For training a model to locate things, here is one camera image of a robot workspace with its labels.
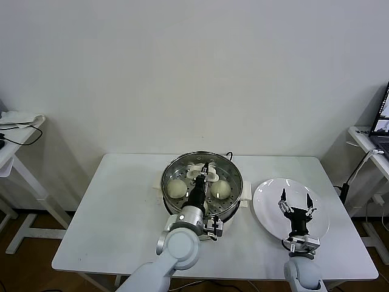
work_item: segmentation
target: table leg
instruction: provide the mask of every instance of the table leg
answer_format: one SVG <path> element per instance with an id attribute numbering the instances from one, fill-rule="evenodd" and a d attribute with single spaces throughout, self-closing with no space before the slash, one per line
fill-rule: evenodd
<path id="1" fill-rule="evenodd" d="M 367 248 L 376 248 L 384 265 L 389 265 L 389 251 L 379 237 L 377 231 L 371 223 L 362 223 L 368 237 L 362 237 L 362 241 Z"/>
<path id="2" fill-rule="evenodd" d="M 30 226 L 35 221 L 36 214 L 28 214 L 23 224 L 13 237 L 6 254 L 14 254 L 25 237 L 28 238 L 45 238 L 45 239 L 62 239 L 66 230 L 64 229 L 46 229 L 46 228 L 31 228 Z"/>
<path id="3" fill-rule="evenodd" d="M 4 229 L 9 219 L 16 219 L 18 214 L 12 210 L 2 199 L 0 199 L 0 210 L 5 213 L 5 218 L 0 223 L 0 232 Z"/>
<path id="4" fill-rule="evenodd" d="M 18 173 L 29 183 L 34 190 L 35 198 L 46 208 L 47 211 L 64 227 L 68 228 L 71 222 L 71 217 L 64 209 L 49 195 L 47 190 L 39 183 L 39 181 L 29 172 L 27 167 L 14 156 L 13 167 Z"/>
<path id="5" fill-rule="evenodd" d="M 102 275 L 98 274 L 86 274 L 86 273 L 78 273 L 82 278 L 87 280 L 88 282 L 95 285 L 97 288 L 104 292 L 113 292 L 115 291 L 114 286 L 109 283 L 108 279 Z"/>
<path id="6" fill-rule="evenodd" d="M 377 193 L 385 184 L 387 179 L 384 176 L 372 177 L 365 187 L 361 188 L 349 201 L 346 202 L 346 210 L 350 217 L 353 217 L 363 208 L 367 201 Z"/>
<path id="7" fill-rule="evenodd" d="M 115 288 L 118 288 L 120 286 L 120 281 L 121 280 L 122 280 L 121 275 L 117 275 L 116 279 L 115 279 L 115 284 L 114 284 Z"/>

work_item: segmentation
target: white wall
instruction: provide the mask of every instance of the white wall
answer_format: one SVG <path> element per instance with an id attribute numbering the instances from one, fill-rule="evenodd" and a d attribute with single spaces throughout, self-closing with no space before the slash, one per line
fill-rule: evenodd
<path id="1" fill-rule="evenodd" d="M 45 140 L 21 155 L 34 153 L 26 163 L 68 209 L 106 152 L 316 156 L 341 180 L 361 154 L 349 156 L 345 130 L 371 123 L 389 79 L 388 11 L 385 0 L 1 1 L 1 99 L 47 116 Z"/>

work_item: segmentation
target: laptop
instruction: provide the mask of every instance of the laptop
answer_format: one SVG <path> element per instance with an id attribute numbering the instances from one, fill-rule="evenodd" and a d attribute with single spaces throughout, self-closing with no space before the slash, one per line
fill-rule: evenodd
<path id="1" fill-rule="evenodd" d="M 389 159 L 389 83 L 385 90 L 384 98 L 378 110 L 376 119 L 371 127 L 369 138 L 373 144 L 384 151 L 384 155 Z"/>

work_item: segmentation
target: white desk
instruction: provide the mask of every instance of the white desk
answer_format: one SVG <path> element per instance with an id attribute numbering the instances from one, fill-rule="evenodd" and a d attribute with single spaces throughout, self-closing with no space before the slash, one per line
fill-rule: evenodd
<path id="1" fill-rule="evenodd" d="M 368 133 L 370 127 L 350 127 L 348 129 L 349 134 L 358 143 L 359 147 L 364 152 L 369 152 L 376 147 L 370 141 Z M 365 187 L 361 188 L 351 200 L 346 202 L 346 209 L 352 217 L 362 207 L 364 207 L 368 200 L 377 193 L 389 180 L 389 161 L 384 155 L 373 155 L 370 160 L 381 171 L 382 176 L 372 176 Z M 367 247 L 374 247 L 377 249 L 384 264 L 389 265 L 389 252 L 386 249 L 384 243 L 378 236 L 371 223 L 362 223 L 363 228 L 366 230 L 368 237 L 364 237 L 362 240 Z"/>
<path id="2" fill-rule="evenodd" d="M 177 155 L 107 154 L 58 248 L 52 267 L 62 271 L 131 274 L 156 258 L 157 239 L 168 212 L 152 189 L 156 175 Z M 346 210 L 316 158 L 234 156 L 252 190 L 271 178 L 290 178 L 319 194 L 331 226 L 315 261 L 323 279 L 367 280 L 378 276 Z M 240 208 L 217 242 L 202 242 L 200 259 L 175 277 L 284 280 L 288 253 L 257 222 L 252 208 Z"/>
<path id="3" fill-rule="evenodd" d="M 40 119 L 36 122 L 34 127 L 39 128 L 44 122 L 44 119 Z M 0 127 L 0 133 L 4 133 L 7 139 L 19 142 L 21 144 L 36 131 L 32 127 L 6 130 L 2 131 L 2 128 L 11 128 L 12 125 L 4 125 Z M 5 145 L 0 149 L 0 168 L 3 167 L 10 159 L 14 159 L 13 168 L 27 181 L 27 183 L 32 188 L 32 195 L 39 201 L 47 211 L 65 228 L 69 226 L 71 221 L 70 216 L 58 205 L 55 199 L 49 195 L 47 190 L 39 183 L 39 181 L 29 172 L 27 167 L 16 157 L 15 153 L 22 147 L 20 145 L 11 143 L 9 141 L 5 142 Z M 56 229 L 37 229 L 30 228 L 30 225 L 33 223 L 36 215 L 29 214 L 19 229 L 18 233 L 15 235 L 9 247 L 6 250 L 8 254 L 14 254 L 18 249 L 18 246 L 22 242 L 24 237 L 36 237 L 36 238 L 55 238 L 61 239 L 64 235 L 64 230 Z"/>

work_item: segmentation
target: white plate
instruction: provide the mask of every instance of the white plate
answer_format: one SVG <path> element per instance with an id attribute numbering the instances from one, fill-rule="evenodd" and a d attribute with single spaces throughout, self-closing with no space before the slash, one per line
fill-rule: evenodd
<path id="1" fill-rule="evenodd" d="M 290 207 L 307 210 L 306 194 L 308 193 L 314 202 L 316 211 L 312 214 L 313 219 L 307 223 L 309 235 L 323 238 L 329 229 L 329 218 L 320 197 L 311 189 L 291 179 L 276 178 L 260 184 L 253 196 L 255 215 L 272 235 L 279 240 L 287 239 L 292 231 L 291 222 L 285 218 L 278 207 L 283 189 L 286 192 L 286 201 Z"/>

